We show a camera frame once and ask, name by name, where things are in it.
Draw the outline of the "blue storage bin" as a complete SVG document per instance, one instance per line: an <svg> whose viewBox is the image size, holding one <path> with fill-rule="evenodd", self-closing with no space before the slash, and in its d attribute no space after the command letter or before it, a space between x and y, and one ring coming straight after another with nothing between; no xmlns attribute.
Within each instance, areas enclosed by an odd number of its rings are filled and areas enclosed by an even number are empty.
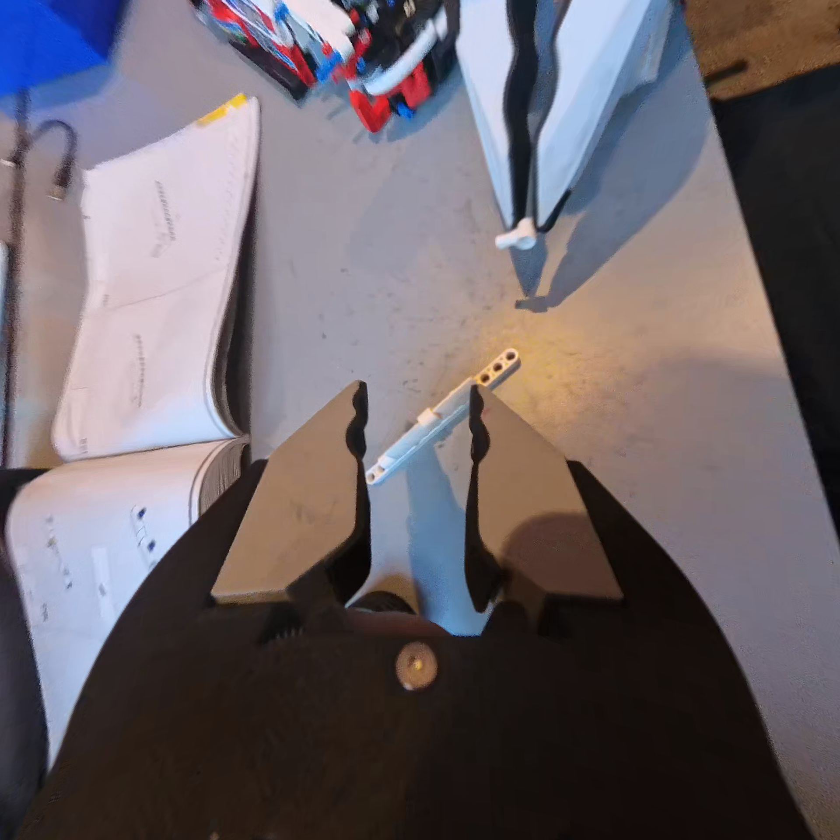
<svg viewBox="0 0 840 840"><path fill-rule="evenodd" d="M105 66L124 1L2 1L1 95Z"/></svg>

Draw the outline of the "long white brick beam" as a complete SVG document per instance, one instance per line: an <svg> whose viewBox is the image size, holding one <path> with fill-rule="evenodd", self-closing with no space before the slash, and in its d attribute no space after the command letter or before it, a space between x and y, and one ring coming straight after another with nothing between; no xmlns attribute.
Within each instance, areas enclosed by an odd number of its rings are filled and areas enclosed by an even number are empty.
<svg viewBox="0 0 840 840"><path fill-rule="evenodd" d="M423 447L459 423L469 410L471 389L482 385L493 390L521 365L518 350L507 348L483 369L465 378L434 406L426 407L412 425L387 448L364 476L369 486L378 486L414 457Z"/></svg>

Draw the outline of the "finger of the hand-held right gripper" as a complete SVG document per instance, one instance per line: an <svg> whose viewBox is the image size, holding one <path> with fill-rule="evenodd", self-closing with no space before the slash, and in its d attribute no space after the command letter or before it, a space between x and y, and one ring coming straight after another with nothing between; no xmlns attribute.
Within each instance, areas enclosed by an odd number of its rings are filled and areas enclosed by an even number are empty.
<svg viewBox="0 0 840 840"><path fill-rule="evenodd" d="M529 215L536 1L458 3L456 53L502 223Z"/></svg>
<svg viewBox="0 0 840 840"><path fill-rule="evenodd" d="M532 158L532 219L548 232L618 102L656 80L673 2L563 2L549 49L553 88Z"/></svg>

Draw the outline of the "grey desk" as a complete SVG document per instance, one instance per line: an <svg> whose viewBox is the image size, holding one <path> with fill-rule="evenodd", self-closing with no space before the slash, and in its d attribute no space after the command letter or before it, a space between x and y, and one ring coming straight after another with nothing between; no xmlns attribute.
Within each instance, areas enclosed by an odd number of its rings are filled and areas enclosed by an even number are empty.
<svg viewBox="0 0 840 840"><path fill-rule="evenodd" d="M660 75L616 111L565 212L525 254L500 229L455 72L370 136L336 92L302 103L188 2L133 2L111 62L31 93L60 132L26 171L14 464L50 427L86 289L79 170L243 92L261 107L250 272L250 423L265 457L349 382L370 464L507 347L497 390L582 462L707 601L820 838L838 838L838 540L681 12Z"/></svg>

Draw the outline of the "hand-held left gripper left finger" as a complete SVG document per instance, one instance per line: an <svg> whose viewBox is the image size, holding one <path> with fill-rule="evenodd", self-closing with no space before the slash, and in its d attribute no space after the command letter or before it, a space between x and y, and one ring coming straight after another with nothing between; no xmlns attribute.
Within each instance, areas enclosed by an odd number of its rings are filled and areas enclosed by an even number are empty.
<svg viewBox="0 0 840 840"><path fill-rule="evenodd" d="M212 589L221 605L346 606L371 572L368 390L353 381L268 457Z"/></svg>

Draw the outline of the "open instruction booklet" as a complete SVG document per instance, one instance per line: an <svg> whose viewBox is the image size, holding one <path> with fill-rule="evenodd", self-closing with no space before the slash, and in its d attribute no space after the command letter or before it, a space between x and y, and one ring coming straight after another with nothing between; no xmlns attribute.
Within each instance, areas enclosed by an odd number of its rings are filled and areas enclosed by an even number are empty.
<svg viewBox="0 0 840 840"><path fill-rule="evenodd" d="M51 430L5 543L44 711L45 766L102 646L176 541L241 476L229 405L260 106L239 94L84 173L88 284Z"/></svg>

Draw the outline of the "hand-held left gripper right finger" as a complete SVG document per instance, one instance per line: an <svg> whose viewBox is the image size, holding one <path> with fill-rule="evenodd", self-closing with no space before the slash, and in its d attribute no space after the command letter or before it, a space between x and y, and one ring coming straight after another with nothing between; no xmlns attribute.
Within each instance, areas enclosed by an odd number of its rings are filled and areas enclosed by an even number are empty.
<svg viewBox="0 0 840 840"><path fill-rule="evenodd" d="M566 457L483 385L469 393L465 581L472 606L619 604L624 595Z"/></svg>

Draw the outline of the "red white brick race car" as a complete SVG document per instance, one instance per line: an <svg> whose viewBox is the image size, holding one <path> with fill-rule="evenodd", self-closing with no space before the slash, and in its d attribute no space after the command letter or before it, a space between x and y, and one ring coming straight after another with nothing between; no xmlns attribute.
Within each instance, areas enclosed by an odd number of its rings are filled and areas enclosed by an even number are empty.
<svg viewBox="0 0 840 840"><path fill-rule="evenodd" d="M346 90L369 133L410 119L455 63L459 2L192 1L196 17L302 101Z"/></svg>

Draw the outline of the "small white connector pin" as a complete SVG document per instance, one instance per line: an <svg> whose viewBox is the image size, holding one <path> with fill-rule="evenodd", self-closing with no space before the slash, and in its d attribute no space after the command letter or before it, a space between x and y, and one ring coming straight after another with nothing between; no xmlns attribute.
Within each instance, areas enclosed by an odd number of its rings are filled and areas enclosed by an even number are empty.
<svg viewBox="0 0 840 840"><path fill-rule="evenodd" d="M531 216L519 220L516 226L495 237L495 247L498 250L531 250L543 236L543 230L535 223Z"/></svg>

